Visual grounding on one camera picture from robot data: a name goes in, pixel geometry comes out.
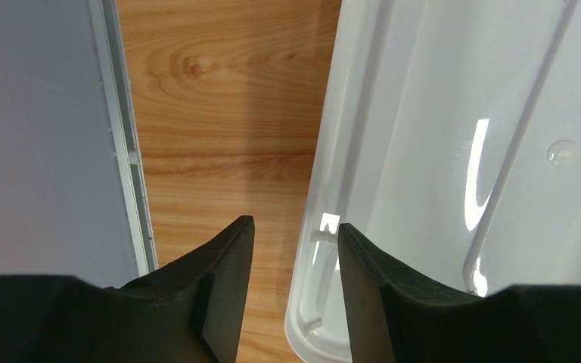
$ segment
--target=plastic container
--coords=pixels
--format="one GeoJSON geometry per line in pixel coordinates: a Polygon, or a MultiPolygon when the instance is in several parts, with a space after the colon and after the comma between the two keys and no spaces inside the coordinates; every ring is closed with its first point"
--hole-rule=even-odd
{"type": "Polygon", "coordinates": [[[337,225],[459,290],[581,284],[581,2],[343,0],[286,314],[350,361],[337,225]]]}

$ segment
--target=gray panel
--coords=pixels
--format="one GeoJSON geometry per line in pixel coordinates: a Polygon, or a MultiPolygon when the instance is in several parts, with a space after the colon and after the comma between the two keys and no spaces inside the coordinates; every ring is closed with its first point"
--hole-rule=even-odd
{"type": "Polygon", "coordinates": [[[0,273],[138,276],[87,1],[0,1],[0,273]]]}

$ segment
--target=white plastic tray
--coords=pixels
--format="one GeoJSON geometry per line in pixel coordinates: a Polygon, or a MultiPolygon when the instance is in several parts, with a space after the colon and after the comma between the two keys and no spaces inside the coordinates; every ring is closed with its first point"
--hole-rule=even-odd
{"type": "Polygon", "coordinates": [[[343,0],[286,315],[350,361],[337,225],[485,296],[581,284],[581,2],[343,0]]]}

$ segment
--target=wood plank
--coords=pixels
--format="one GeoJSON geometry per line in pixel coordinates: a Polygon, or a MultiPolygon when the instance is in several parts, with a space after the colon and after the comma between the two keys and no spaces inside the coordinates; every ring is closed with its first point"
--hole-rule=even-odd
{"type": "Polygon", "coordinates": [[[253,215],[238,361],[299,361],[284,313],[340,0],[117,4],[159,263],[253,215]]]}

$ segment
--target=wooden surface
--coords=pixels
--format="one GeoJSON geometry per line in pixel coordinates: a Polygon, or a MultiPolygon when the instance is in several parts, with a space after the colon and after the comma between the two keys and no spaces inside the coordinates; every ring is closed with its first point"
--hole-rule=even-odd
{"type": "Polygon", "coordinates": [[[284,313],[340,0],[117,4],[159,263],[253,215],[238,361],[299,361],[284,313]]]}

